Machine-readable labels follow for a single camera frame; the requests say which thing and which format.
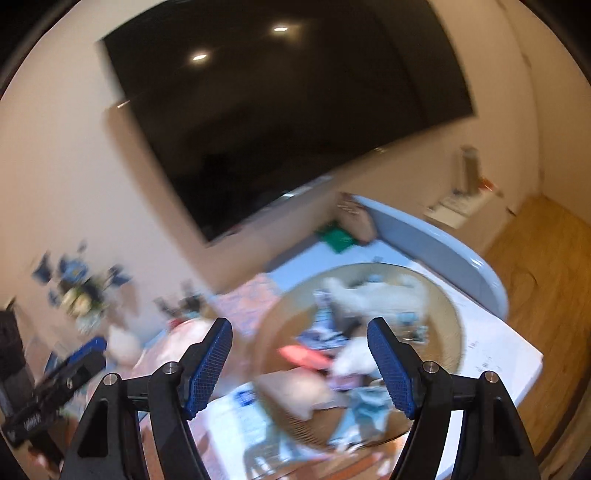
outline black tv screen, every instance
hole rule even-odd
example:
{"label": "black tv screen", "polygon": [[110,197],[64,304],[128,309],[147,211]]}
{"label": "black tv screen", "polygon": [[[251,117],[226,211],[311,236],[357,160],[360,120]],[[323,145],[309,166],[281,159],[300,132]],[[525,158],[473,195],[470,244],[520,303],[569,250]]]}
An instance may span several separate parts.
{"label": "black tv screen", "polygon": [[208,240],[376,147],[473,113],[427,0],[169,0],[103,41]]}

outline pink fabric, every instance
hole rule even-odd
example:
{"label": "pink fabric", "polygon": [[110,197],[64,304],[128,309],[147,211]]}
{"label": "pink fabric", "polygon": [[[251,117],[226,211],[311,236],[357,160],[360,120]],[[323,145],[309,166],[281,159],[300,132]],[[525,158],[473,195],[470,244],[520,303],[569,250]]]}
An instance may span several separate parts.
{"label": "pink fabric", "polygon": [[213,308],[244,336],[252,336],[281,292],[266,274],[259,273],[236,290],[210,300]]}
{"label": "pink fabric", "polygon": [[328,370],[333,363],[332,358],[302,345],[286,345],[277,351],[288,362],[311,370]]}

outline clothing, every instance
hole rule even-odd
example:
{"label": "clothing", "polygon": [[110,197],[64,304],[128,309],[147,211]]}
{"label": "clothing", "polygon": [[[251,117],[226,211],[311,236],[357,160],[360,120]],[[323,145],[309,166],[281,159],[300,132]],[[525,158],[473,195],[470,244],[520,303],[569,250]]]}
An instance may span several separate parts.
{"label": "clothing", "polygon": [[349,408],[329,440],[337,450],[381,440],[394,408],[386,387],[359,387],[348,396]]}

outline wall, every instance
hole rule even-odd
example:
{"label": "wall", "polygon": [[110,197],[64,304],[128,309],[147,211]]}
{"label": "wall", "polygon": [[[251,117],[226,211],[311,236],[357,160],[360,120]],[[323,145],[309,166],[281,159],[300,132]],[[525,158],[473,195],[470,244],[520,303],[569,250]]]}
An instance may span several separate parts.
{"label": "wall", "polygon": [[[88,240],[92,266],[121,262],[134,276],[127,324],[147,339],[162,318],[154,297],[192,278],[226,290],[330,218],[335,192],[372,197],[421,216],[457,180],[458,151],[478,147],[482,170],[512,209],[537,188],[537,124],[531,83],[517,41],[493,0],[433,0],[463,65],[478,116],[390,145],[206,248],[160,178],[128,118],[95,44],[154,0],[83,0],[35,46],[0,100],[0,297],[18,295],[52,343],[75,345],[72,326],[49,309],[29,278],[47,249],[58,255]],[[506,222],[504,208],[479,225],[483,248]]]}
{"label": "wall", "polygon": [[519,0],[500,0],[531,63],[542,192],[591,223],[591,85],[564,45]]}

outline woven basket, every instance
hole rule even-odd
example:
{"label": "woven basket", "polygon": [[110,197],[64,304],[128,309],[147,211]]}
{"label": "woven basket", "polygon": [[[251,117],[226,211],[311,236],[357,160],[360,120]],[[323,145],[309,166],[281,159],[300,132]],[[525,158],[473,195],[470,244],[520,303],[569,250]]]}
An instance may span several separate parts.
{"label": "woven basket", "polygon": [[[296,343],[294,337],[310,327],[316,312],[313,291],[322,288],[325,278],[336,277],[350,285],[360,282],[369,274],[379,274],[390,284],[396,284],[399,275],[407,274],[425,284],[429,295],[429,342],[417,348],[417,352],[424,360],[434,360],[450,373],[456,373],[459,369],[464,340],[456,310],[443,291],[422,275],[397,265],[370,263],[346,265],[306,280],[284,294],[263,319],[252,343],[251,378],[261,404],[275,424],[295,440],[318,449],[330,450],[327,442],[337,428],[345,409],[317,410],[310,420],[302,421],[290,415],[266,395],[262,388],[258,387],[256,378],[262,374],[294,368],[277,353],[277,349]],[[365,332],[361,330],[358,334],[364,335]],[[388,442],[401,436],[409,430],[410,425],[411,422],[404,414],[392,410],[385,436],[376,443]]]}

